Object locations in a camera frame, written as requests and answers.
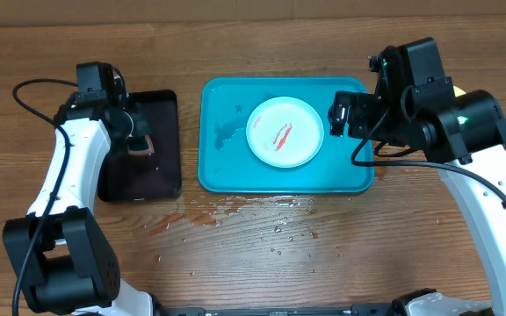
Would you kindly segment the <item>light blue round plate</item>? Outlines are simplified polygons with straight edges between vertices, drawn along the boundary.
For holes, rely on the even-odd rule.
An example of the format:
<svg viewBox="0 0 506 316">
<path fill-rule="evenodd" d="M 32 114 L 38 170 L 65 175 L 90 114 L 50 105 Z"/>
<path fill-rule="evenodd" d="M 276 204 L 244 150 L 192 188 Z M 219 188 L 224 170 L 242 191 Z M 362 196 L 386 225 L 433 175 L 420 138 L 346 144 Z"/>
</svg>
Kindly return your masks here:
<svg viewBox="0 0 506 316">
<path fill-rule="evenodd" d="M 323 123 L 307 102 L 274 97 L 249 115 L 246 140 L 252 153 L 276 168 L 291 169 L 311 161 L 322 147 Z"/>
</svg>

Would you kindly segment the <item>yellow round plate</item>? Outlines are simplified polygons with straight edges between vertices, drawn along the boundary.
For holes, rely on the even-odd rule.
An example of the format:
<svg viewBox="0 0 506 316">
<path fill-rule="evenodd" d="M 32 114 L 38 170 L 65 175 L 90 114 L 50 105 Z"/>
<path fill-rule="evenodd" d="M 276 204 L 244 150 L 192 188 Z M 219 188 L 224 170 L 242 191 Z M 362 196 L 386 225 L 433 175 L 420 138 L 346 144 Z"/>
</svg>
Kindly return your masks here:
<svg viewBox="0 0 506 316">
<path fill-rule="evenodd" d="M 459 88 L 457 86 L 454 86 L 453 90 L 454 90 L 454 94 L 456 97 L 460 97 L 460 96 L 463 96 L 466 94 L 465 91 L 463 91 L 461 88 Z"/>
</svg>

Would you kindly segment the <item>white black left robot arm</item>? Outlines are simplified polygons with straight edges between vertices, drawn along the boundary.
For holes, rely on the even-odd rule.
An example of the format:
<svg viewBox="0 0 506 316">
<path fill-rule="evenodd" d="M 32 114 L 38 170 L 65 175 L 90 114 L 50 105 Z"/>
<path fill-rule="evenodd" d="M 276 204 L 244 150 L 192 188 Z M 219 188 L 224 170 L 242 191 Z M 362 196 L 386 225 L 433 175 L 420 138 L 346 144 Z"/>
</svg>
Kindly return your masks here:
<svg viewBox="0 0 506 316">
<path fill-rule="evenodd" d="M 36 313 L 162 315 L 157 298 L 120 275 L 119 261 L 94 217 L 102 165 L 115 140 L 142 124 L 127 95 L 72 96 L 49 120 L 55 147 L 45 182 L 23 218 L 4 225 L 17 281 L 13 298 Z"/>
</svg>

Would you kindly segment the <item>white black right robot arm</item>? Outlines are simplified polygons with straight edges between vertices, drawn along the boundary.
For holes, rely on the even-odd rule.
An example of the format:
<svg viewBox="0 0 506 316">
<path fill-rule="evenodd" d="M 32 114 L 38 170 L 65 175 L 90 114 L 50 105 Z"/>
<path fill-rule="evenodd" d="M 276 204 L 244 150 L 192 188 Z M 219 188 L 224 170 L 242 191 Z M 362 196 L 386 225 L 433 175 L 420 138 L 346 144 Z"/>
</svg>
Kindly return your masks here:
<svg viewBox="0 0 506 316">
<path fill-rule="evenodd" d="M 456 95 L 408 86 L 395 93 L 336 93 L 330 132 L 403 147 L 388 166 L 436 169 L 462 213 L 491 300 L 476 303 L 419 290 L 396 299 L 395 315 L 506 315 L 506 118 L 485 90 Z"/>
</svg>

